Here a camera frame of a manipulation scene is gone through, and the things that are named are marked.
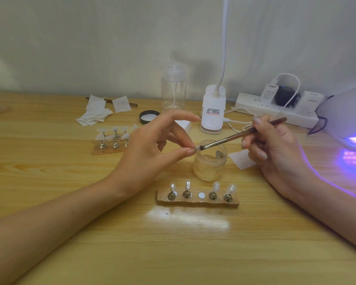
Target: wooden desk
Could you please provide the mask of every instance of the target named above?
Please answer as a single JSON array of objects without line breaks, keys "label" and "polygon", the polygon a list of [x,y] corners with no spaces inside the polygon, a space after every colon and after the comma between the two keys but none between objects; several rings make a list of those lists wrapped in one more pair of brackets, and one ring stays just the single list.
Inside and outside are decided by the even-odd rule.
[{"label": "wooden desk", "polygon": [[[0,93],[0,105],[12,108],[0,114],[0,217],[110,173],[122,153],[92,155],[96,129],[140,125],[141,111],[161,105],[131,102],[138,108],[83,127],[75,119],[85,112],[84,97]],[[188,102],[187,109],[199,114],[200,105]],[[356,193],[356,170],[343,161],[346,151],[323,132],[307,136],[306,130],[292,129],[318,172]],[[224,125],[216,138],[232,133]],[[212,138],[199,124],[192,124],[189,134],[196,143]],[[236,152],[240,140],[226,146]],[[174,148],[169,143],[166,150]],[[195,177],[192,160],[167,168],[153,185],[92,222],[18,284],[356,284],[356,248],[280,197],[256,167],[240,171],[227,161],[220,182],[237,184],[238,209],[157,206],[157,188],[172,181],[211,186]]]}]

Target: fingernail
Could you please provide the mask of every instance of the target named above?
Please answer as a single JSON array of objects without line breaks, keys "label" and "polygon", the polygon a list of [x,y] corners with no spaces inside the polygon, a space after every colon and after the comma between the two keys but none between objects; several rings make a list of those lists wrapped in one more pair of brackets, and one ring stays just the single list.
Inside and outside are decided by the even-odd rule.
[{"label": "fingernail", "polygon": [[191,149],[190,151],[187,151],[187,155],[192,156],[195,154],[196,151],[197,151],[196,149]]},{"label": "fingernail", "polygon": [[260,159],[262,159],[262,160],[266,160],[266,158],[268,157],[268,156],[266,155],[266,153],[264,153],[264,152],[259,152],[259,153],[257,153],[257,155],[258,155],[258,157],[259,157]]},{"label": "fingernail", "polygon": [[253,116],[252,122],[258,125],[261,123],[261,119],[259,116]]}]

